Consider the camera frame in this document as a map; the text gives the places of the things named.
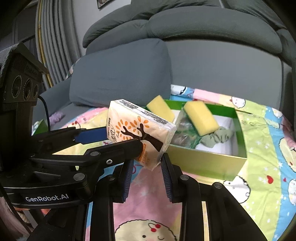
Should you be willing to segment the tissue pack with tree print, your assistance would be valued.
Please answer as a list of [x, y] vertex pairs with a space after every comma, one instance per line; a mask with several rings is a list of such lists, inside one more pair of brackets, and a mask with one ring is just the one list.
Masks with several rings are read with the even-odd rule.
[[110, 102], [106, 120], [107, 138], [113, 143], [131, 140], [142, 142], [142, 152], [136, 158], [145, 168], [158, 166], [177, 130], [175, 124], [127, 100]]

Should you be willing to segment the yellow sponge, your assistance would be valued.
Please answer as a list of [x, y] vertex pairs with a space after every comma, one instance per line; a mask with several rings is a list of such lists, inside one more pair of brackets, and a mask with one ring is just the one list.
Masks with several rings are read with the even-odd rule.
[[160, 96], [156, 96], [153, 100], [151, 100], [147, 104], [147, 108], [153, 114], [169, 121], [173, 122], [175, 119], [175, 115], [173, 111], [169, 108], [165, 100]]
[[219, 125], [204, 102], [188, 101], [183, 109], [200, 136], [218, 130]]

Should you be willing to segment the clear green-printed plastic bag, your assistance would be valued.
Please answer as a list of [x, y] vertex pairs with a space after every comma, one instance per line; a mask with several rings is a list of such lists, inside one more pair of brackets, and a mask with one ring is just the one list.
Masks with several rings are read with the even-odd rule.
[[179, 112], [175, 125], [177, 130], [172, 137], [171, 145], [195, 149], [202, 137], [183, 109]]

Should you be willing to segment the cartoon patterned bedsheet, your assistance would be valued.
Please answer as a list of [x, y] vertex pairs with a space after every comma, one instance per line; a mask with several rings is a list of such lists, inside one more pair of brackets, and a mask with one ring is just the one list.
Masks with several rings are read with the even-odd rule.
[[[200, 99], [236, 110], [247, 159], [233, 180], [218, 178], [247, 211], [268, 240], [295, 240], [295, 141], [277, 109], [199, 89], [171, 95]], [[160, 167], [134, 163], [127, 201], [114, 205], [116, 240], [178, 240], [181, 205], [169, 201]]]

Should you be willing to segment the green cardboard box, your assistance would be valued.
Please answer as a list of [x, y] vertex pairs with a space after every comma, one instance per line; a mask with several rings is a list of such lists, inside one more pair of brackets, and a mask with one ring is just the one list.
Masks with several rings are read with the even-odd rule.
[[234, 132], [230, 140], [218, 143], [213, 148], [197, 144], [196, 148], [169, 145], [171, 163], [182, 171], [220, 180], [233, 180], [247, 160], [242, 128], [235, 109], [207, 104], [220, 126]]

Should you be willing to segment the grey-green socks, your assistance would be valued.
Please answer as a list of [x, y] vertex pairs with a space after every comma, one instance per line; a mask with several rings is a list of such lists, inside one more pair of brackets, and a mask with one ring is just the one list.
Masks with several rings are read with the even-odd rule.
[[201, 137], [200, 143], [208, 148], [213, 148], [218, 143], [225, 143], [230, 140], [234, 132], [224, 127], [219, 127], [215, 132]]

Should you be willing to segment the grey-blue pillow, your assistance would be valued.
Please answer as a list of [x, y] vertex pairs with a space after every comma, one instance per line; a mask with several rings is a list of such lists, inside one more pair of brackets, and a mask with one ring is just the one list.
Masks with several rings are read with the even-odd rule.
[[77, 105], [108, 107], [125, 99], [146, 106], [171, 95], [171, 59], [160, 39], [142, 39], [83, 56], [74, 66], [69, 98]]

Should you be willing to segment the grey sofa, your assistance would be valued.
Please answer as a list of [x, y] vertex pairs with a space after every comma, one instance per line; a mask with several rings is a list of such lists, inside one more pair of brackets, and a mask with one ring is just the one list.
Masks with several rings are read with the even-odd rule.
[[[295, 40], [264, 1], [131, 1], [105, 16], [84, 12], [74, 26], [80, 35], [64, 36], [79, 41], [83, 56], [160, 39], [171, 84], [253, 101], [295, 122]], [[61, 111], [67, 123], [92, 107], [70, 101], [70, 83], [71, 77], [43, 93], [33, 121]]]

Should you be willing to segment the framed picture on wall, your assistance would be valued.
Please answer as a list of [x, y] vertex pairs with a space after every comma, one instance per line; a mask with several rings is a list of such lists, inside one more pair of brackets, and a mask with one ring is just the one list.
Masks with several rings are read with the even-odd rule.
[[105, 6], [107, 6], [109, 3], [111, 3], [113, 0], [97, 0], [97, 6], [98, 9], [102, 9]]

